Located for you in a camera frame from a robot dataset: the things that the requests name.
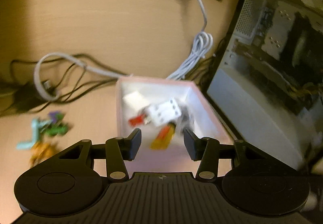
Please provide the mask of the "red small block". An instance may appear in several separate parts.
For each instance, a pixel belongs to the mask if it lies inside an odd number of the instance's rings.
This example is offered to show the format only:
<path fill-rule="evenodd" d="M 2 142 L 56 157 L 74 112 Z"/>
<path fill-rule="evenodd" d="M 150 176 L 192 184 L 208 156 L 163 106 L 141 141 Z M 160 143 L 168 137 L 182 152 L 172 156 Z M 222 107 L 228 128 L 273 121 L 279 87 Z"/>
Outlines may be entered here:
<path fill-rule="evenodd" d="M 128 124 L 132 127 L 140 126 L 145 124 L 146 115 L 140 114 L 135 117 L 132 117 L 128 120 Z"/>

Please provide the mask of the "yellow liquid bottle black cap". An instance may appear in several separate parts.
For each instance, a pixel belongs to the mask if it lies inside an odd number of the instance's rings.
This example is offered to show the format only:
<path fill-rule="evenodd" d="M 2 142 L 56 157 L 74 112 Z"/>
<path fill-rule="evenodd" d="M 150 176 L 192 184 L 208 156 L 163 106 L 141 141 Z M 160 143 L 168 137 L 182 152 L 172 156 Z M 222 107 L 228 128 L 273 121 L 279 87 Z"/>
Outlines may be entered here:
<path fill-rule="evenodd" d="M 150 145 L 152 150 L 165 150 L 168 148 L 173 136 L 175 135 L 176 124 L 169 122 L 164 125 L 159 131 L 157 137 Z"/>

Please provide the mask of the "white dotted cube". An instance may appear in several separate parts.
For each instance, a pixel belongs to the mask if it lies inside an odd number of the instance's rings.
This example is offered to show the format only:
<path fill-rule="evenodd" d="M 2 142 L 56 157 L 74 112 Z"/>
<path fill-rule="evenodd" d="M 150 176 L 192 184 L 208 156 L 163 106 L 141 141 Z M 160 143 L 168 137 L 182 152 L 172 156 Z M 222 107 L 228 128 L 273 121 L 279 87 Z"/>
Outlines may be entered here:
<path fill-rule="evenodd" d="M 146 114 L 151 122 L 159 127 L 179 118 L 182 111 L 176 99 L 172 98 L 162 103 L 151 104 L 146 109 Z"/>

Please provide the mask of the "green purple toy car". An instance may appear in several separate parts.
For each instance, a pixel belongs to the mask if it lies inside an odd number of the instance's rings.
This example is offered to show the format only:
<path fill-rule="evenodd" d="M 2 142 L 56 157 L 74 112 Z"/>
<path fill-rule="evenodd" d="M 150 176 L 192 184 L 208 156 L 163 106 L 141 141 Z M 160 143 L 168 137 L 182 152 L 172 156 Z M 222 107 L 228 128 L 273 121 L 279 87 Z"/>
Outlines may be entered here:
<path fill-rule="evenodd" d="M 48 113 L 49 120 L 41 127 L 41 133 L 50 137 L 57 135 L 63 136 L 69 130 L 69 125 L 64 122 L 65 113 L 61 111 L 52 111 Z"/>

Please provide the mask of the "orange toy figure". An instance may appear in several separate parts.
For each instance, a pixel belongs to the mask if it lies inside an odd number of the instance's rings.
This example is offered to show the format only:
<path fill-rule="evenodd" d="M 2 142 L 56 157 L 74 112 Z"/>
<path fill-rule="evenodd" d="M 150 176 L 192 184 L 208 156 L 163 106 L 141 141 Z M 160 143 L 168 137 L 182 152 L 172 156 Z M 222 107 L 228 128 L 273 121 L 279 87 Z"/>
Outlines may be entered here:
<path fill-rule="evenodd" d="M 46 159 L 58 153 L 57 145 L 49 142 L 36 142 L 31 147 L 31 158 L 29 160 L 30 167 L 34 167 L 39 163 L 42 163 Z"/>

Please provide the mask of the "black tube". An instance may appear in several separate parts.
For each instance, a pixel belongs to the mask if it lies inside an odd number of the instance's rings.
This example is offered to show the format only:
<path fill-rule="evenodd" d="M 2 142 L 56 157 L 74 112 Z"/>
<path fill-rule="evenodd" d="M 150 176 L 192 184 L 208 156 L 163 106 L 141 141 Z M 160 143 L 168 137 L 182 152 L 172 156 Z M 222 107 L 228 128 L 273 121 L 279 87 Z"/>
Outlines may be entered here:
<path fill-rule="evenodd" d="M 179 105 L 181 116 L 176 120 L 176 133 L 183 134 L 185 129 L 194 130 L 194 117 L 187 105 Z"/>

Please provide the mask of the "white power adapter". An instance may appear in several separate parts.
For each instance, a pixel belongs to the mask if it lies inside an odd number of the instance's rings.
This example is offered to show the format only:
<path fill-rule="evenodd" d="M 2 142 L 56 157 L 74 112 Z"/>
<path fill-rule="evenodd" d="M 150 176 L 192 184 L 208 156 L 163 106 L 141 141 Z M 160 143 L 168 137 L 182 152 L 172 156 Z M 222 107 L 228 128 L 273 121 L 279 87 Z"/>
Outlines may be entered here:
<path fill-rule="evenodd" d="M 149 101 L 138 91 L 126 94 L 123 97 L 123 101 L 133 110 L 141 110 L 149 105 Z"/>

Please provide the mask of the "pink open cardboard box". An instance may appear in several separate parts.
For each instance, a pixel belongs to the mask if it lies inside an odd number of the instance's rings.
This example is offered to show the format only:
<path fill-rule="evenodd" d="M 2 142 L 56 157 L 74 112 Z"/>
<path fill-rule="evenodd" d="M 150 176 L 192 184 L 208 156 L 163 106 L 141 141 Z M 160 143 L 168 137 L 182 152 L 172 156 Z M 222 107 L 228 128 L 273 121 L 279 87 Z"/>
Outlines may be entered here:
<path fill-rule="evenodd" d="M 125 104 L 123 97 L 134 91 L 140 92 L 149 101 L 149 105 L 136 111 Z M 218 140 L 221 144 L 232 143 L 232 138 L 193 82 L 137 76 L 123 77 L 117 82 L 118 135 L 125 137 L 135 128 L 139 128 L 142 134 L 136 158 L 126 163 L 129 174 L 134 172 L 197 172 L 199 163 L 192 161 L 189 157 L 183 134 L 178 134 L 175 131 L 175 135 L 165 150 L 150 148 L 151 143 L 166 124 L 156 127 L 146 114 L 146 109 L 151 104 L 162 103 L 172 98 L 176 99 L 178 105 L 187 105 L 193 114 L 193 132 L 197 137 L 210 137 Z M 146 115 L 145 124 L 136 127 L 130 126 L 128 120 L 140 114 Z"/>

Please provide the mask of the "glass-sided computer case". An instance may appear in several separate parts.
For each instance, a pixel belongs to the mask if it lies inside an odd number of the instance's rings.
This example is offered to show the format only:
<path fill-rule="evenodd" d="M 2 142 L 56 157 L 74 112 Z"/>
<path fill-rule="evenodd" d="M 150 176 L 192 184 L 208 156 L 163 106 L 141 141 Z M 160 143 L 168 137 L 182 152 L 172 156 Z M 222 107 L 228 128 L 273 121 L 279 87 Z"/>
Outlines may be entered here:
<path fill-rule="evenodd" d="M 239 0 L 209 74 L 235 138 L 295 169 L 322 159 L 322 0 Z"/>

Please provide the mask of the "black power brick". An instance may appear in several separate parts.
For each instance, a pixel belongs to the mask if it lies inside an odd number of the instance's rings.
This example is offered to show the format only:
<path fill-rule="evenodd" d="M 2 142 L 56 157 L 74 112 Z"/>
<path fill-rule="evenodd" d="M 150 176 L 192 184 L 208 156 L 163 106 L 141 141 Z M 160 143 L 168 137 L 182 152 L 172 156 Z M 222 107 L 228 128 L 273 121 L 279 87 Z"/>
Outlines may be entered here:
<path fill-rule="evenodd" d="M 17 113 L 28 112 L 36 107 L 46 104 L 34 84 L 26 83 L 14 93 L 14 109 Z"/>

